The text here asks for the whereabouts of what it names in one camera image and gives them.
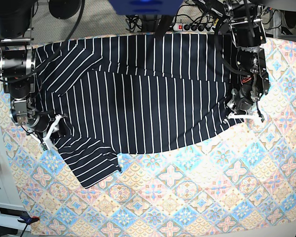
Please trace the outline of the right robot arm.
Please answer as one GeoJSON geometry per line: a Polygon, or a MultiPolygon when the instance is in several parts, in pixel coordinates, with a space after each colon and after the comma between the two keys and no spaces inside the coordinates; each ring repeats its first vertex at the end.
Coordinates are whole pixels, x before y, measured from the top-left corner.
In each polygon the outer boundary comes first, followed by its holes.
{"type": "Polygon", "coordinates": [[[42,63],[36,61],[37,53],[32,46],[32,19],[38,9],[37,0],[0,0],[0,81],[4,92],[10,95],[10,117],[40,145],[43,151],[55,150],[52,136],[65,135],[66,114],[39,111],[34,107],[43,82],[39,77],[42,70],[61,54],[68,40],[78,27],[85,2],[83,0],[51,0],[49,7],[64,8],[59,18],[66,19],[76,13],[78,18],[55,52],[42,63]]]}

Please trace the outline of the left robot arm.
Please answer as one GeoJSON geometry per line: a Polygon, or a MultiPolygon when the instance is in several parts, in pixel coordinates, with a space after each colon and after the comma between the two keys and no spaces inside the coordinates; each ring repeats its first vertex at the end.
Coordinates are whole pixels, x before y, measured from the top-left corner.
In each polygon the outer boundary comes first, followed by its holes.
{"type": "Polygon", "coordinates": [[[225,0],[223,7],[224,15],[214,30],[215,47],[223,65],[236,75],[236,79],[231,80],[231,98],[227,103],[231,112],[227,119],[251,119],[261,125],[264,116],[258,102],[270,88],[265,53],[261,47],[266,43],[261,19],[263,7],[246,0],[225,0]],[[235,60],[227,61],[220,49],[219,35],[223,34],[225,26],[228,26],[237,49],[235,60]]]}

